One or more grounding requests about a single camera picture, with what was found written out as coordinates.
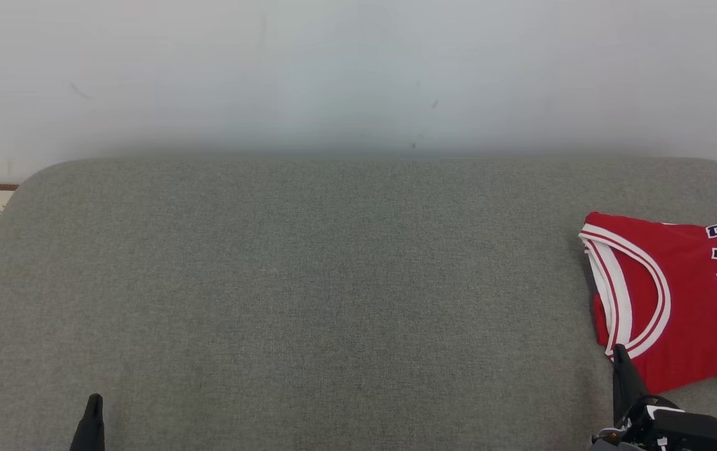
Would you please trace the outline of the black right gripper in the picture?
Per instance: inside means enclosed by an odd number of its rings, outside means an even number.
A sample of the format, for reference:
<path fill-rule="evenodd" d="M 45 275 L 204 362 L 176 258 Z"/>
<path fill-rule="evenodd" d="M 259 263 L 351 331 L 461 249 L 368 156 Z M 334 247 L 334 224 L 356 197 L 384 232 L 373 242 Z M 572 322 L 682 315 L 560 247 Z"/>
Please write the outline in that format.
<path fill-rule="evenodd" d="M 717 450 L 717 419 L 687 413 L 647 388 L 627 352 L 612 354 L 612 419 L 590 438 L 590 450 Z"/>

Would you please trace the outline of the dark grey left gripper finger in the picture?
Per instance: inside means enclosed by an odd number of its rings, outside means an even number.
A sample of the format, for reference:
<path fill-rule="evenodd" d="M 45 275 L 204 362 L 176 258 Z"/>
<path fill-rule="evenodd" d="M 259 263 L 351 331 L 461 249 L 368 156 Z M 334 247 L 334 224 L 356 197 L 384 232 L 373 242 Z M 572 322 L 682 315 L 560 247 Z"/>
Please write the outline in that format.
<path fill-rule="evenodd" d="M 83 417 L 70 443 L 70 451 L 81 450 L 105 451 L 103 397 L 98 393 L 89 396 Z"/>

